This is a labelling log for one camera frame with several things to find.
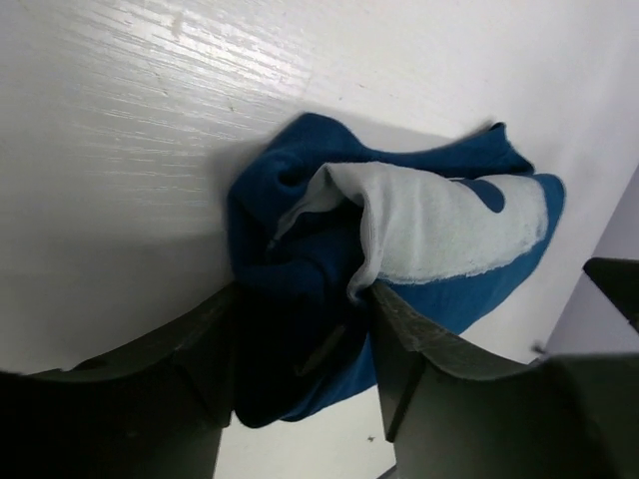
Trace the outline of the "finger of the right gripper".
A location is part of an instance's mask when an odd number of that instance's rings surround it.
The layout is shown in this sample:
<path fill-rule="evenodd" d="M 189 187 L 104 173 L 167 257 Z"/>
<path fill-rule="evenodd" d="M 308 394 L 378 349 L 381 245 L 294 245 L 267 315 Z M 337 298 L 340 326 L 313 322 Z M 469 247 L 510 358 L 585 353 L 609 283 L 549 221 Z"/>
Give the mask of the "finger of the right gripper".
<path fill-rule="evenodd" d="M 583 270 L 631 327 L 638 330 L 638 260 L 593 257 L 584 264 Z"/>

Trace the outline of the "dark blue t shirt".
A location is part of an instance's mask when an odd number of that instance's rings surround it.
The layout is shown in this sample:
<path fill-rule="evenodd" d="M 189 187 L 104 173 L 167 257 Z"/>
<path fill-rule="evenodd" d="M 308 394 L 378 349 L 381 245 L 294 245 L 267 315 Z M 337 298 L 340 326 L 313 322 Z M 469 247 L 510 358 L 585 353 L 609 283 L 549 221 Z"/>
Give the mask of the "dark blue t shirt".
<path fill-rule="evenodd" d="M 227 198 L 228 246 L 249 293 L 235 412 L 297 422 L 376 383 L 366 292 L 381 282 L 459 334 L 538 267 L 563 213 L 497 123 L 450 145 L 391 153 L 306 113 L 246 167 Z"/>

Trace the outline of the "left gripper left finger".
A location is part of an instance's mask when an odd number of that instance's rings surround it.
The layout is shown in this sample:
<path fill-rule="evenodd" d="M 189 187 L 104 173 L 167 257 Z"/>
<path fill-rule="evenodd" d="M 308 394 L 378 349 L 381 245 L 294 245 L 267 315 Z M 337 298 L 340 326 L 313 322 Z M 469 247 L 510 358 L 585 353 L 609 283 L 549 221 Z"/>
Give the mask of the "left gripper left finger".
<path fill-rule="evenodd" d="M 233 395 L 234 285 L 63 371 L 1 375 L 5 478 L 210 478 Z"/>

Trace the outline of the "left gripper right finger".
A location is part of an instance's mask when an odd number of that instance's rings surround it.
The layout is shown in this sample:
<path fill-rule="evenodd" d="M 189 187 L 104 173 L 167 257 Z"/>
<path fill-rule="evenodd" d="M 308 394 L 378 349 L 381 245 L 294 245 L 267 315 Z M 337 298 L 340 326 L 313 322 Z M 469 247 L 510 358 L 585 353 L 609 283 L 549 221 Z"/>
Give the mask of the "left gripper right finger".
<path fill-rule="evenodd" d="M 634 478 L 638 357 L 559 355 L 526 365 L 369 292 L 385 437 L 402 478 Z"/>

